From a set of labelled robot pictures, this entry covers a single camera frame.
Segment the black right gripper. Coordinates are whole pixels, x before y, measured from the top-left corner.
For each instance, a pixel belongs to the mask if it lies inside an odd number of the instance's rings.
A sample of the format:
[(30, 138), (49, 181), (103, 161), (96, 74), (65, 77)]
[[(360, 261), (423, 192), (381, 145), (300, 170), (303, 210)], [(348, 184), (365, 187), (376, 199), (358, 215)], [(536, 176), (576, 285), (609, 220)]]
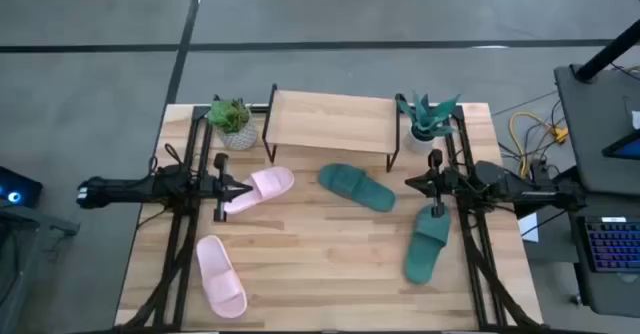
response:
[(443, 163), (443, 153), (440, 149), (433, 149), (428, 155), (429, 170), (424, 174), (411, 177), (405, 180), (407, 186), (417, 190), (423, 195), (430, 194), (430, 182), (432, 186), (432, 197), (434, 205), (431, 209), (433, 218), (441, 218), (445, 214), (446, 206), (442, 201), (442, 190), (446, 188), (446, 176), (441, 173), (440, 166)]

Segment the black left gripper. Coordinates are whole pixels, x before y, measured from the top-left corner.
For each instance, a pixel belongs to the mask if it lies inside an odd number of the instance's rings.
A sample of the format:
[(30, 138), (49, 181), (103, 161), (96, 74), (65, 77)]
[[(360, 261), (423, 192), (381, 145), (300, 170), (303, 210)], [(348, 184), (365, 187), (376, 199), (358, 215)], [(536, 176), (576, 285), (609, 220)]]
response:
[[(225, 195), (227, 193), (227, 174), (226, 167), (229, 156), (225, 153), (218, 153), (214, 157), (213, 166), (217, 170), (217, 174), (210, 174), (207, 169), (201, 170), (201, 198), (214, 199), (216, 206), (213, 211), (214, 222), (224, 222), (226, 213), (223, 209)], [(228, 185), (233, 189), (228, 191), (228, 202), (232, 202), (236, 198), (250, 193), (253, 189), (252, 185), (237, 181), (233, 176), (228, 176)]]

